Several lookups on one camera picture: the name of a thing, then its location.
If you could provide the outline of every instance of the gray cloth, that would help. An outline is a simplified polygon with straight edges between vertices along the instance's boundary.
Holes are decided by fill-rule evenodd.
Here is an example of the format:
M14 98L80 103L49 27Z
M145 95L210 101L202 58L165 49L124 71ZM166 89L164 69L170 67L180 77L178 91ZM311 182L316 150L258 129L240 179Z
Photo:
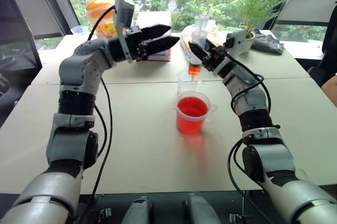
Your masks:
M254 33L253 49L272 54L282 54L283 44L279 40L274 39L271 35L264 35L259 30L254 30Z

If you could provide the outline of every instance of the black robot arm segment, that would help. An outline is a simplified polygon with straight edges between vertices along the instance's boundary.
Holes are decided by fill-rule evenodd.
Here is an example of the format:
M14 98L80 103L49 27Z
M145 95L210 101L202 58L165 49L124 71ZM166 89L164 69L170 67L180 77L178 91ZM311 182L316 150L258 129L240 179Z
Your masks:
M204 67L223 78L232 97L257 83L256 77L228 55L233 40L224 46L204 51L190 43L192 52ZM299 180L289 149L274 126L266 106L265 94L258 86L242 92L234 100L234 112L240 119L244 171L270 196L273 204L291 224L335 223L337 202L318 186Z

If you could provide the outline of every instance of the white pot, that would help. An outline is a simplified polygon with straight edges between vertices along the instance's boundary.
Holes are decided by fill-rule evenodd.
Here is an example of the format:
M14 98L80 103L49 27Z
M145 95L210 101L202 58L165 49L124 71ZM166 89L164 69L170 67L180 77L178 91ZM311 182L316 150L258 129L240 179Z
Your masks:
M243 44L243 50L242 50L242 53L241 54L246 54L249 52L249 50L251 49L253 43L254 43L254 39L255 39L255 33L253 33L253 37L251 38L246 38L244 40L244 44Z

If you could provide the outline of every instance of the small plastic cup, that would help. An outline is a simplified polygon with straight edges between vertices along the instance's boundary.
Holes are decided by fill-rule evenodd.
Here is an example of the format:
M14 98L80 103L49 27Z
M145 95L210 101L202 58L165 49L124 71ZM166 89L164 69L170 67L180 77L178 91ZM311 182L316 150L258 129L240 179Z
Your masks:
M199 76L195 76L192 81L192 76L189 75L187 69L184 69L178 74L178 95L185 91L198 91L201 84Z
M89 34L89 27L85 25L78 25L70 29L73 34L76 35L86 35Z
M197 91L186 91L178 97L177 128L186 134L199 133L211 110L210 100Z

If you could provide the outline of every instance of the potted plant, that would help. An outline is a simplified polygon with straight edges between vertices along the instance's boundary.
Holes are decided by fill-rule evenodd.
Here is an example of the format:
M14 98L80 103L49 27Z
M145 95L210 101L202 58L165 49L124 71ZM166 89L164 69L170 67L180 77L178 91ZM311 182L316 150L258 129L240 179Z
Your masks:
M242 53L248 53L253 45L253 30L279 15L277 6L288 0L241 0L239 4L243 27L247 30L245 46Z

